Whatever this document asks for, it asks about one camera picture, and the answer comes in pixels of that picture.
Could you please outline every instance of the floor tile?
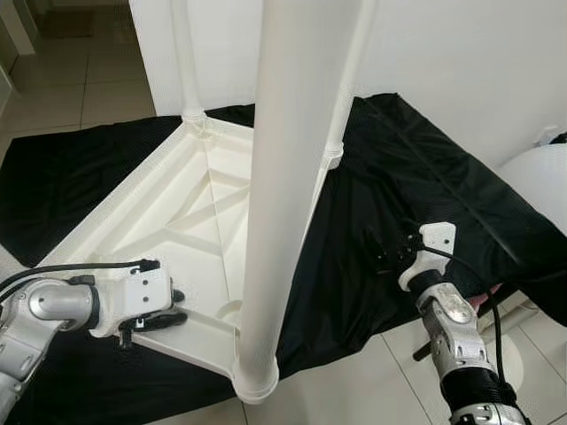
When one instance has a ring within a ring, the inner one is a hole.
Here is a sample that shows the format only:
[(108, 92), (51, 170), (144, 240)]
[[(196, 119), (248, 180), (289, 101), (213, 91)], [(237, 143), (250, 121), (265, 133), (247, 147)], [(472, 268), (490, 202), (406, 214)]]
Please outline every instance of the floor tile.
[(84, 85), (25, 90), (12, 96), (2, 117), (3, 131), (78, 125)]
[[(522, 329), (515, 328), (508, 336), (516, 344), (524, 362), (524, 381), (518, 403), (533, 423), (549, 423), (567, 411), (565, 382), (538, 352)], [(433, 423), (447, 421), (449, 411), (439, 393), (439, 379), (431, 358), (416, 363), (413, 350), (426, 339), (423, 325), (414, 321), (384, 334), (384, 339), (401, 364), (416, 395)]]
[(81, 124), (81, 130), (84, 130), (86, 128), (93, 128), (93, 127), (98, 127), (98, 126), (104, 126), (107, 124), (112, 124), (112, 122), (88, 122), (88, 123), (82, 123)]
[(236, 398), (232, 398), (217, 405), (178, 414), (147, 425), (246, 425), (246, 419), (242, 404)]
[(140, 80), (145, 78), (142, 56), (124, 48), (114, 51), (94, 51), (89, 57), (87, 83)]
[(555, 371), (567, 381), (567, 328), (543, 312), (522, 323), (521, 328)]
[(42, 56), (84, 55), (89, 53), (91, 44), (91, 37), (41, 39), (36, 50)]
[(429, 424), (381, 336), (364, 350), (281, 381), (248, 425)]
[(146, 80), (87, 84), (82, 123), (120, 122), (155, 115)]
[(451, 412), (441, 396), (437, 371), (431, 356), (416, 362), (413, 352), (429, 341), (421, 320), (412, 321), (384, 333), (384, 340), (392, 350), (410, 385), (434, 424), (447, 423)]
[(11, 76), (20, 91), (64, 84), (83, 84), (88, 56), (88, 50), (77, 49), (20, 56)]
[(49, 133), (63, 133), (67, 131), (78, 130), (79, 126), (65, 126), (65, 127), (49, 127), (49, 128), (38, 128), (35, 130), (26, 131), (16, 131), (12, 133), (2, 133), (0, 134), (0, 166), (4, 162), (4, 156), (10, 147), (13, 139), (18, 137), (25, 137), (27, 135), (47, 135)]
[(549, 425), (567, 425), (567, 413), (561, 418), (551, 422)]
[(128, 7), (106, 8), (96, 11), (93, 19), (93, 39), (96, 42), (137, 43), (134, 22)]

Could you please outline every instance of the white vertical tube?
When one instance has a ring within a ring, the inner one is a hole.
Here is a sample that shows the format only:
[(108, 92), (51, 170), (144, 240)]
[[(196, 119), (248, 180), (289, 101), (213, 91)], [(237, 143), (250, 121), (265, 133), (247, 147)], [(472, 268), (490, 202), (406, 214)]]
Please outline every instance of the white vertical tube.
[(265, 0), (241, 331), (233, 384), (276, 387), (276, 347), (361, 0)]
[[(376, 9), (377, 0), (362, 0), (351, 49), (348, 54), (348, 59), (346, 60), (345, 70), (340, 82), (340, 89), (333, 111), (333, 118), (330, 123), (327, 145), (325, 147), (325, 157), (336, 157), (337, 152), (342, 156), (343, 135), (354, 99), (354, 82), (362, 55), (368, 45), (369, 34), (376, 15)], [(336, 168), (339, 162), (340, 159), (331, 161), (330, 169)]]
[(203, 116), (204, 111), (198, 100), (188, 1), (171, 0), (171, 18), (174, 26), (175, 52), (183, 95), (182, 116), (184, 120), (197, 120)]

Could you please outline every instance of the silver robot arm segment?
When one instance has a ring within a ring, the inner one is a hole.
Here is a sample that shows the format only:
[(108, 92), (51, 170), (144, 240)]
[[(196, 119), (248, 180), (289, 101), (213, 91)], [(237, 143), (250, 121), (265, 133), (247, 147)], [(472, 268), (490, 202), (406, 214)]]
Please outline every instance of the silver robot arm segment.
[[(452, 255), (455, 226), (433, 223), (420, 227), (423, 246)], [(431, 356), (441, 392), (451, 409), (451, 425), (529, 425), (516, 406), (516, 395), (499, 379), (477, 331), (477, 315), (457, 288), (443, 280), (449, 262), (420, 250), (399, 279), (416, 296), (416, 307), (431, 339)]]
[(165, 270), (131, 272), (116, 281), (96, 282), (92, 275), (69, 281), (30, 279), (5, 301), (0, 327), (0, 423), (20, 399), (57, 332), (86, 328), (95, 337), (119, 334), (120, 347), (128, 348), (132, 332), (186, 319), (172, 309), (183, 294), (172, 290)]

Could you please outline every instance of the black fabric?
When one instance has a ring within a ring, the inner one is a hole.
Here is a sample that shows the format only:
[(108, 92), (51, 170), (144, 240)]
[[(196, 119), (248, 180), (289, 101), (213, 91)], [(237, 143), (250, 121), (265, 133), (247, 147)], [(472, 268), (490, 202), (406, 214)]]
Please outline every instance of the black fabric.
[(0, 243), (35, 266), (180, 124), (149, 118), (12, 141), (0, 169)]
[(561, 133), (558, 137), (553, 139), (549, 144), (567, 143), (567, 133)]
[[(254, 109), (207, 114), (251, 126)], [(0, 170), (0, 242), (33, 265), (179, 123), (157, 118), (14, 141)], [(397, 284), (399, 251), (412, 223), (440, 220), (457, 225), (455, 255), (490, 284), (515, 282), (567, 324), (567, 239), (399, 96), (357, 98), (345, 156), (327, 176), (294, 276), (277, 352), (282, 377), (357, 352), (373, 334), (415, 318)], [(368, 235), (388, 261), (369, 255), (376, 246)], [(447, 278), (465, 296), (482, 290), (458, 264)], [(225, 378), (179, 360), (61, 333), (11, 420), (141, 424), (232, 395)]]

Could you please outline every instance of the white cylindrical object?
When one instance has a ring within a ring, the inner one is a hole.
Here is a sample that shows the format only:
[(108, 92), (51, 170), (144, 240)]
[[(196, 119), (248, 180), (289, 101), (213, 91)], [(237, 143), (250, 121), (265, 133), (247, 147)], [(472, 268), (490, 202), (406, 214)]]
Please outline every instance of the white cylindrical object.
[(171, 18), (174, 26), (175, 51), (183, 95), (182, 116), (184, 120), (195, 120), (203, 116), (204, 110), (198, 100), (188, 1), (171, 0)]
[[(512, 310), (501, 316), (501, 332), (505, 334), (516, 326), (535, 316), (539, 312), (539, 308), (529, 299), (521, 305), (514, 307)], [(488, 325), (480, 333), (485, 344), (491, 343), (496, 338), (496, 330), (494, 323)]]
[(276, 387), (276, 347), (362, 1), (264, 2), (241, 330), (233, 384)]
[(567, 235), (567, 144), (524, 152), (504, 164), (498, 175)]
[(340, 82), (333, 118), (330, 123), (329, 135), (327, 136), (327, 147), (329, 155), (333, 156), (330, 169), (338, 166), (343, 153), (343, 135), (345, 134), (346, 122), (351, 112), (354, 99), (354, 82), (358, 73), (361, 58), (366, 51), (370, 29), (376, 15), (377, 0), (362, 0), (361, 10), (354, 30), (351, 49), (346, 61), (345, 70)]

